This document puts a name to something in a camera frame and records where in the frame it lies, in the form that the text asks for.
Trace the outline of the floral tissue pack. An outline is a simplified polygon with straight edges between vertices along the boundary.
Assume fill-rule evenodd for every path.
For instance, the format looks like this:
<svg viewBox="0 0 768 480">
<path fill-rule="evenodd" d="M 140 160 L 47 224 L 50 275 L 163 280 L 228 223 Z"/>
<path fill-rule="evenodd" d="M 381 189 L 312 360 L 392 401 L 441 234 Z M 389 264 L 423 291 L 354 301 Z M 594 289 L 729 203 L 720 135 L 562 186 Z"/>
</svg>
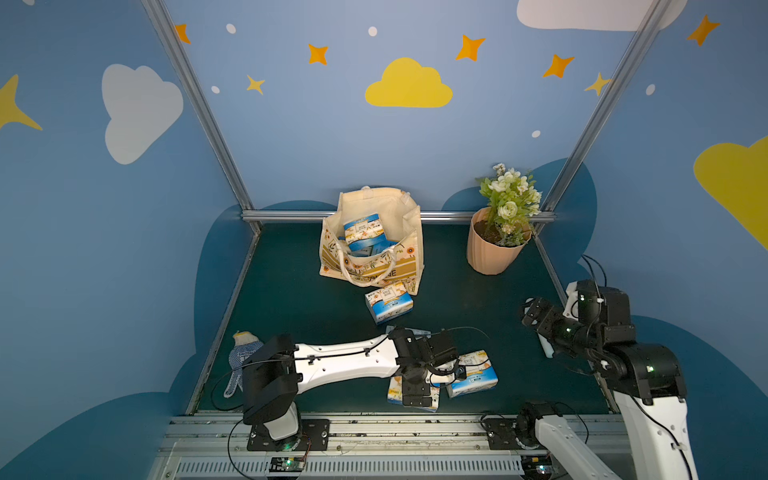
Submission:
<svg viewBox="0 0 768 480">
<path fill-rule="evenodd" d="M 403 282 L 393 283 L 367 293 L 365 300 L 377 325 L 410 312 L 414 306 L 413 299 Z"/>
<path fill-rule="evenodd" d="M 498 385 L 498 376 L 485 350 L 461 355 L 458 366 L 464 368 L 465 377 L 446 385 L 449 398 L 492 390 Z"/>
<path fill-rule="evenodd" d="M 377 213 L 349 221 L 343 225 L 344 239 L 348 245 L 364 240 L 385 236 L 385 230 Z"/>
<path fill-rule="evenodd" d="M 415 386 L 406 383 L 403 386 L 401 376 L 390 379 L 387 400 L 395 405 L 417 408 L 428 412 L 436 412 L 439 407 L 440 389 L 428 382 Z"/>
</svg>

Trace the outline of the floral tissue pack bottom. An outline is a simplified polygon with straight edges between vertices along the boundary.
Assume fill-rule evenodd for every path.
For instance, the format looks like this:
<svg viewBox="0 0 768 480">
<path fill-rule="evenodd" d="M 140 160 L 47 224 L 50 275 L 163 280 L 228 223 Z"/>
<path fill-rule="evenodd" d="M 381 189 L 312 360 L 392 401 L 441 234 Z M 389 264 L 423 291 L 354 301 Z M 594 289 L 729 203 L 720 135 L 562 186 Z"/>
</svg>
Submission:
<svg viewBox="0 0 768 480">
<path fill-rule="evenodd" d="M 461 355 L 458 366 L 464 368 L 465 377 L 446 385 L 449 398 L 492 390 L 498 385 L 498 376 L 485 350 Z"/>
</svg>

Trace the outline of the cream floral canvas bag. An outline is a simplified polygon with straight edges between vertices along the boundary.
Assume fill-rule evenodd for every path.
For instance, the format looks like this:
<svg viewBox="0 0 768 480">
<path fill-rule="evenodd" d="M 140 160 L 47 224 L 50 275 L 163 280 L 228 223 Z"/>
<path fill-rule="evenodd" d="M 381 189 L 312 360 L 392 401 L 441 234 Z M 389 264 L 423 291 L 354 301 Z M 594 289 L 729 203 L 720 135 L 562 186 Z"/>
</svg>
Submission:
<svg viewBox="0 0 768 480">
<path fill-rule="evenodd" d="M 424 269 L 421 210 L 396 188 L 364 187 L 339 196 L 322 222 L 320 274 L 358 287 L 401 282 L 418 293 Z"/>
</svg>

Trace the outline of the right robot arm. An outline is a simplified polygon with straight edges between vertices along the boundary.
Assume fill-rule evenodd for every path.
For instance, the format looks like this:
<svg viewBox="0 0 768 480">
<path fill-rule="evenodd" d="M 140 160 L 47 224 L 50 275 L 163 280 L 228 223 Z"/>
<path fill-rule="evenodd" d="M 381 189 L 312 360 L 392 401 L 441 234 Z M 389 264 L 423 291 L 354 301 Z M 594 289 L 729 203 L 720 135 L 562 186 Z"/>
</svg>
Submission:
<svg viewBox="0 0 768 480">
<path fill-rule="evenodd" d="M 625 425 L 639 479 L 698 476 L 687 429 L 687 388 L 675 354 L 640 343 L 628 295 L 591 281 L 572 282 L 560 308 L 541 298 L 522 306 L 521 322 L 550 358 L 582 358 L 603 380 Z"/>
</svg>

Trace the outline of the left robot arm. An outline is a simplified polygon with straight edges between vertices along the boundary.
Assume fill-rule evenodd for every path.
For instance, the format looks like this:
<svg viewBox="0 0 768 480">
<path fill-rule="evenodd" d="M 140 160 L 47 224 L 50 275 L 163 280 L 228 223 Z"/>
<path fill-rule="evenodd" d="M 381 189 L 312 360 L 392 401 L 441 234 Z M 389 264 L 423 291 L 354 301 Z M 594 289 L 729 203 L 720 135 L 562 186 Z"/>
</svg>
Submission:
<svg viewBox="0 0 768 480">
<path fill-rule="evenodd" d="M 396 327 L 359 342 L 311 345 L 289 334 L 272 338 L 244 361 L 242 423 L 272 442 L 298 436 L 295 398 L 314 388 L 358 378 L 401 381 L 405 406 L 433 405 L 433 391 L 466 378 L 449 332 L 417 335 Z"/>
</svg>

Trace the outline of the blue cat tissue pack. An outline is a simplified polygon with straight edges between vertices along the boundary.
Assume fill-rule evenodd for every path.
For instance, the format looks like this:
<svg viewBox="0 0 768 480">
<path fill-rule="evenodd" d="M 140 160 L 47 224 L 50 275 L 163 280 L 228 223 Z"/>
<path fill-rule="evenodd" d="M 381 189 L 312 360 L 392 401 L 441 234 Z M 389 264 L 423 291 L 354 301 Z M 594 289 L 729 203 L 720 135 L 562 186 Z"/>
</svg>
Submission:
<svg viewBox="0 0 768 480">
<path fill-rule="evenodd" d="M 414 329 L 414 328 L 408 328 L 408 327 L 402 327 L 402 326 L 392 326 L 389 325 L 386 327 L 385 331 L 387 337 L 389 339 L 395 340 L 395 339 L 421 339 L 421 338 L 429 338 L 432 333 L 427 330 L 421 330 L 421 329 Z"/>
</svg>

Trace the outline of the light blue garden trowel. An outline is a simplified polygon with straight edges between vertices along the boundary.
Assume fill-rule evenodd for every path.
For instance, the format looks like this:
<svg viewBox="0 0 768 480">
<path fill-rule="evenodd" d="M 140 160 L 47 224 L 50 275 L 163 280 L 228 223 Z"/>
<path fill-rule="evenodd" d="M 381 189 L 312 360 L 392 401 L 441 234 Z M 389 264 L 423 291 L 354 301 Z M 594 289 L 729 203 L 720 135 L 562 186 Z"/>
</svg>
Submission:
<svg viewBox="0 0 768 480">
<path fill-rule="evenodd" d="M 539 342 L 541 344 L 541 347 L 543 349 L 543 352 L 544 352 L 545 356 L 548 359 L 553 359 L 554 358 L 554 354 L 555 354 L 555 350 L 554 350 L 553 345 L 550 343 L 550 341 L 547 338 L 545 338 L 542 335 L 538 335 L 538 339 L 539 339 Z"/>
</svg>

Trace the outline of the right green circuit board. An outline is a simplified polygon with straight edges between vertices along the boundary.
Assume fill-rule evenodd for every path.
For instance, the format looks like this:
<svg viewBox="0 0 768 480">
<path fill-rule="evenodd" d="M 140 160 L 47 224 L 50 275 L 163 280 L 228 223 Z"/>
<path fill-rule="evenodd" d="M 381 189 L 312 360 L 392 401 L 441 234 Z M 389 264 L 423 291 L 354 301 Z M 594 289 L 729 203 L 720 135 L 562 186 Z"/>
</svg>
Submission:
<svg viewBox="0 0 768 480">
<path fill-rule="evenodd" d="M 554 474 L 549 456 L 522 456 L 521 467 L 524 480 L 549 480 Z"/>
</svg>

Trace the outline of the blue dotted work glove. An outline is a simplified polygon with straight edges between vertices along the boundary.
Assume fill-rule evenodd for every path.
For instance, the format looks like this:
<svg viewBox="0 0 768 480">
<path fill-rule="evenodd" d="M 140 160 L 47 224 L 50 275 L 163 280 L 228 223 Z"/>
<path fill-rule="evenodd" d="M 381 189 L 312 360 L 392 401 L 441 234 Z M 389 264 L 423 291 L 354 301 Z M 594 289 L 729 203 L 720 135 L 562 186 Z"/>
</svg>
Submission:
<svg viewBox="0 0 768 480">
<path fill-rule="evenodd" d="M 233 339 L 234 347 L 228 356 L 231 373 L 223 393 L 225 398 L 231 398 L 238 389 L 242 389 L 242 366 L 264 345 L 249 331 L 237 332 L 233 335 Z"/>
</svg>

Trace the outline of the left green circuit board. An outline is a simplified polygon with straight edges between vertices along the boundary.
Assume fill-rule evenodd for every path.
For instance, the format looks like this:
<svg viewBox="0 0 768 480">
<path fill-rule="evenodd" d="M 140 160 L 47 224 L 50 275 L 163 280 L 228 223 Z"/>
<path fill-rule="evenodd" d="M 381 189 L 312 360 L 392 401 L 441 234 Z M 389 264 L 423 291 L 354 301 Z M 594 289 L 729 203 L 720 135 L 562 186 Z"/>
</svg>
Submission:
<svg viewBox="0 0 768 480">
<path fill-rule="evenodd" d="M 272 457 L 269 464 L 270 473 L 301 473 L 306 466 L 303 457 Z"/>
</svg>

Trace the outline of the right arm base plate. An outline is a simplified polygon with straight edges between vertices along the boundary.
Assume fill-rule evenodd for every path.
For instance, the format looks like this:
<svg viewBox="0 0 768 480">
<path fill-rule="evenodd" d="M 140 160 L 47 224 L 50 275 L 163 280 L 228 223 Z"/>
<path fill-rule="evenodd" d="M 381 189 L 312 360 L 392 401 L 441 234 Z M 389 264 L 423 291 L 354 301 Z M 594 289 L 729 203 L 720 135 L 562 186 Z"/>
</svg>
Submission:
<svg viewBox="0 0 768 480">
<path fill-rule="evenodd" d="M 485 431 L 490 450 L 535 450 L 540 444 L 525 431 L 518 432 L 516 420 L 490 414 L 480 417 L 479 424 Z"/>
</svg>

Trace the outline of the aluminium right frame post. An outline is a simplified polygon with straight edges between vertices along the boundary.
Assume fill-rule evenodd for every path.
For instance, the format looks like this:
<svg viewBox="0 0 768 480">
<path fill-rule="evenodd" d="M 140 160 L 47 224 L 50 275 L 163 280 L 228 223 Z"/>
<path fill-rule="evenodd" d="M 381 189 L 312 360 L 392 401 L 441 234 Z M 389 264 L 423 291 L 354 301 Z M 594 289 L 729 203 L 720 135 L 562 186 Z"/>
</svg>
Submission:
<svg viewBox="0 0 768 480">
<path fill-rule="evenodd" d="M 618 105 L 622 94 L 651 48 L 661 30 L 662 20 L 672 4 L 672 0 L 655 0 L 650 3 L 645 16 L 613 73 L 610 85 L 600 96 L 573 151 L 566 159 L 564 166 L 542 204 L 541 216 L 544 218 L 555 218 L 557 206 L 572 184 L 600 132 Z"/>
</svg>

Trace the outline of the aluminium frame post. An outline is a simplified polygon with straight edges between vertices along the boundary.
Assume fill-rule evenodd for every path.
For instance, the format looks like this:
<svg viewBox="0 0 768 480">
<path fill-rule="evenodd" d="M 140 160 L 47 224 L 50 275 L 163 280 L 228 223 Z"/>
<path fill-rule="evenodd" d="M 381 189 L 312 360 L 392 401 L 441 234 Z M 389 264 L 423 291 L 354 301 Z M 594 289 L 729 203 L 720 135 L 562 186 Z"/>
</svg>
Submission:
<svg viewBox="0 0 768 480">
<path fill-rule="evenodd" d="M 672 0 L 655 0 L 650 3 L 645 16 L 613 73 L 610 85 L 600 96 L 573 151 L 566 159 L 564 166 L 542 204 L 541 216 L 544 218 L 555 218 L 557 206 L 572 184 L 600 132 L 618 105 L 622 94 L 651 48 L 661 30 L 662 20 L 672 4 Z"/>
<path fill-rule="evenodd" d="M 244 213 L 246 210 L 252 210 L 253 202 L 245 182 L 214 118 L 209 103 L 205 98 L 201 84 L 184 50 L 182 41 L 178 37 L 175 25 L 172 22 L 171 15 L 165 3 L 160 0 L 142 0 L 141 3 L 174 67 L 229 186 L 238 201 L 241 213 Z"/>
</svg>

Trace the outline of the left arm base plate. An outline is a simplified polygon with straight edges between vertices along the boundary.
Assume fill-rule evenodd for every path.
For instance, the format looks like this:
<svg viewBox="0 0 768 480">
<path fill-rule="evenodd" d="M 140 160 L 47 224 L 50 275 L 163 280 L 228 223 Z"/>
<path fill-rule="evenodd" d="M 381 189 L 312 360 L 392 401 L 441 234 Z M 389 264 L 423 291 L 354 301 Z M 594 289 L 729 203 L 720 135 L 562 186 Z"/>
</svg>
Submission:
<svg viewBox="0 0 768 480">
<path fill-rule="evenodd" d="M 302 419 L 298 432 L 282 440 L 273 440 L 268 429 L 263 425 L 251 427 L 248 451 L 290 452 L 290 451 L 326 451 L 328 447 L 330 420 L 327 418 Z"/>
</svg>

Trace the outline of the aluminium left frame post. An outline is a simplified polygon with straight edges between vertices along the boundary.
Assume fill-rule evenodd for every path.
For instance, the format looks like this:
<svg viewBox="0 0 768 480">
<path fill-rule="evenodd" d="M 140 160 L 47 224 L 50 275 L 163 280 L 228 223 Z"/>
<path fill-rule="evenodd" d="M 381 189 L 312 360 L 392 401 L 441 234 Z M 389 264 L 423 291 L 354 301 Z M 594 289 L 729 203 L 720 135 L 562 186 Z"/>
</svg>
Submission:
<svg viewBox="0 0 768 480">
<path fill-rule="evenodd" d="M 172 22 L 171 15 L 165 3 L 160 0 L 142 0 L 141 3 L 174 67 L 229 186 L 238 201 L 241 213 L 244 213 L 246 210 L 252 210 L 253 202 L 245 182 L 214 118 L 209 103 L 205 98 L 201 84 L 184 50 L 182 41 L 178 37 L 175 25 Z"/>
</svg>

